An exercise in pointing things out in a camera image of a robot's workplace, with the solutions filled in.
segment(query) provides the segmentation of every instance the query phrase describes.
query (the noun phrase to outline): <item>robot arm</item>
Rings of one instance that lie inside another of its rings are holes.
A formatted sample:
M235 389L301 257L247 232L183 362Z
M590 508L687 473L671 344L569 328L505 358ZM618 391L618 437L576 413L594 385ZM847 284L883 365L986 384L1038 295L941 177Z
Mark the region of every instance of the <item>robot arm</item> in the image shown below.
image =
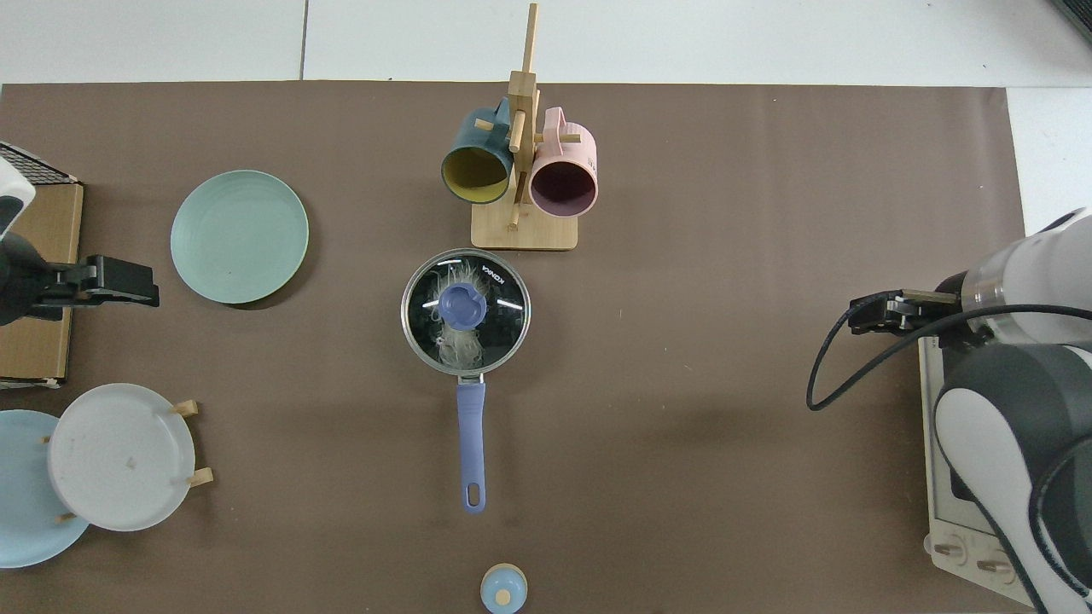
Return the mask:
M0 240L34 200L34 186L0 157Z
M1092 352L1085 347L976 350L948 377L934 414L945 458L1036 609L1051 614L1092 610Z
M1092 210L1082 209L936 291L851 302L808 382L808 406L818 411L922 336L966 349L937 400L934 433L1036 609L1049 614L1092 612L1090 272ZM903 339L815 402L816 374L843 323Z
M11 225L34 198L35 190L0 157L0 326L24 316L59 320L64 307L104 303L159 305L152 269L105 256L76 264L50 263Z

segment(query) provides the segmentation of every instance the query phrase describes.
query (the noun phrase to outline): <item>wooden mug holder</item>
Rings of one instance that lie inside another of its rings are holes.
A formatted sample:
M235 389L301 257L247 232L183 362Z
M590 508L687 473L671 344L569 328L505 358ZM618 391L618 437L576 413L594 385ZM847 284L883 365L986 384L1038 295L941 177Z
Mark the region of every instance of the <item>wooden mug holder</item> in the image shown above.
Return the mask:
M531 59L538 25L538 4L527 12L527 33L523 45L523 70L513 70L508 80L508 105L511 119L509 150L513 154L508 191L488 204L471 210L471 243L483 249L529 249L565 251L577 247L577 219L555 217L531 204L527 178L535 158L535 143L542 134L538 123L538 87ZM492 123L477 120L474 126L491 130ZM566 134L562 142L579 142L579 134Z

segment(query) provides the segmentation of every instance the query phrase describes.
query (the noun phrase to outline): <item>metal rim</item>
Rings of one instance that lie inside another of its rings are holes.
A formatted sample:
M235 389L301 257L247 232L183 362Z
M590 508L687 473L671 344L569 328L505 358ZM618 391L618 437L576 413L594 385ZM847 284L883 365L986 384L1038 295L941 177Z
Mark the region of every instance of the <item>metal rim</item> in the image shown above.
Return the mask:
M425 351L420 349L420 346L417 344L417 340L413 335L413 332L410 330L408 304L410 304L410 295L412 294L413 288L417 286L417 282L419 282L420 279L425 275L425 273L429 269L435 267L437 262L451 258L452 256L476 256L478 258L492 260L498 265L503 267L506 271L512 274L512 279L515 280L515 285L519 286L520 292L523 293L523 298L524 298L523 328L522 330L520 330L520 338L515 340L515 343L512 345L512 349L509 350L508 353L505 354L499 361L487 367L483 367L479 369L453 369L451 367L447 367L440 364L438 361L426 354ZM508 362L509 358L512 357L512 354L514 354L515 351L520 349L520 345L523 345L523 340L527 336L527 329L531 328L531 311L532 311L531 294L527 292L527 286L526 284L523 283L523 278L520 276L520 273L507 260L495 253L485 251L484 249L477 249L473 247L449 249L448 251L437 253L432 258L429 258L424 264L418 267L417 271L414 272L412 278L410 278L410 283L406 284L406 288L402 293L402 332L406 335L406 341L410 343L410 347L414 351L414 354L417 354L417 357L424 361L425 364L427 364L428 366L432 367L438 371L446 373L448 375L454 375L459 377L474 377L489 373L492 369L499 367L500 365L503 365L505 363Z

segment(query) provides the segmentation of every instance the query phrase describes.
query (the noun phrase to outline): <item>mug handle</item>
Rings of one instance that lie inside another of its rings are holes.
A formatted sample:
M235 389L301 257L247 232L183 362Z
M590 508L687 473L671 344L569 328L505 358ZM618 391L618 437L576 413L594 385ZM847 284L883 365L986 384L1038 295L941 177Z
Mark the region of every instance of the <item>mug handle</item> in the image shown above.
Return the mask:
M543 144L547 150L562 154L561 150L561 127L565 126L565 111L561 107L550 107L546 109L546 119L543 121Z

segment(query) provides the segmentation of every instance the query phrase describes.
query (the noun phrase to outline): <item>wooden base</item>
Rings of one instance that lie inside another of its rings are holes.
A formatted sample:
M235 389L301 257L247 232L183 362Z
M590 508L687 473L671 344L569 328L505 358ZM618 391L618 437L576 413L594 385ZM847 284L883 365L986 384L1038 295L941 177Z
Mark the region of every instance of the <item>wooden base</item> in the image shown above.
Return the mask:
M533 204L520 205L519 223L512 226L515 181L499 200L474 204L471 244L482 249L566 251L577 247L577 219L554 217Z

